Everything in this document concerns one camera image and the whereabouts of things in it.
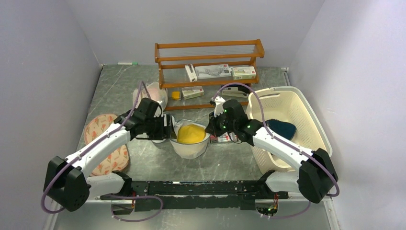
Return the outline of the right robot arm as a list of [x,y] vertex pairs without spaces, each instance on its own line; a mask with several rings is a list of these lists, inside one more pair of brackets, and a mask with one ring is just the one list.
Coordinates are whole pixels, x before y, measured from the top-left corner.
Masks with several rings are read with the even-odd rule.
[[293,168],[292,172],[270,173],[258,186],[263,198],[271,198],[276,192],[293,192],[319,203],[325,196],[340,194],[336,170],[324,149],[302,147],[272,131],[264,121],[249,119],[236,100],[217,96],[210,104],[214,111],[209,114],[207,133],[235,133],[240,141],[274,154]]

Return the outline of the round white mesh laundry bag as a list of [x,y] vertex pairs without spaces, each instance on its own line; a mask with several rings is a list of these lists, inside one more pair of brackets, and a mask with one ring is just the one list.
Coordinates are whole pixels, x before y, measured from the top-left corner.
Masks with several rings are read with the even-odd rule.
[[[178,134],[178,130],[180,129],[181,126],[189,125],[189,124],[195,124],[198,126],[203,127],[204,129],[206,126],[198,124],[196,122],[193,122],[191,120],[185,120],[181,119],[179,121],[176,120],[176,125],[174,126],[174,130],[176,132],[176,135]],[[203,141],[195,143],[195,144],[182,144],[179,143],[176,139],[163,139],[163,140],[153,140],[152,142],[155,144],[160,144],[163,143],[164,141],[168,140],[170,144],[172,145],[174,151],[182,158],[184,159],[195,159],[205,153],[205,151],[208,148],[209,144],[209,134],[206,133],[206,137]]]

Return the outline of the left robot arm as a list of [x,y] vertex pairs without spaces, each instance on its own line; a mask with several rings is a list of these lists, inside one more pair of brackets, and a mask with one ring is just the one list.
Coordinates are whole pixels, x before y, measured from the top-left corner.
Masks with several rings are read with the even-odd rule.
[[127,199],[133,194],[132,179],[114,170],[107,175],[91,176],[91,173],[111,153],[133,139],[166,140],[176,136],[174,117],[161,113],[158,102],[143,98],[136,108],[121,114],[88,145],[61,158],[54,157],[47,166],[41,208],[47,213],[45,198],[49,197],[63,210],[75,211],[88,199],[97,196],[118,196]]

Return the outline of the yellow bra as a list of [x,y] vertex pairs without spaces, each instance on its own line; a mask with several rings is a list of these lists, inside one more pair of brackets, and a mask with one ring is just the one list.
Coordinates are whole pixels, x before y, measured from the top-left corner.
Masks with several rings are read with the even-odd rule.
[[205,139],[206,132],[203,127],[189,124],[181,126],[178,130],[177,141],[182,144],[195,144]]

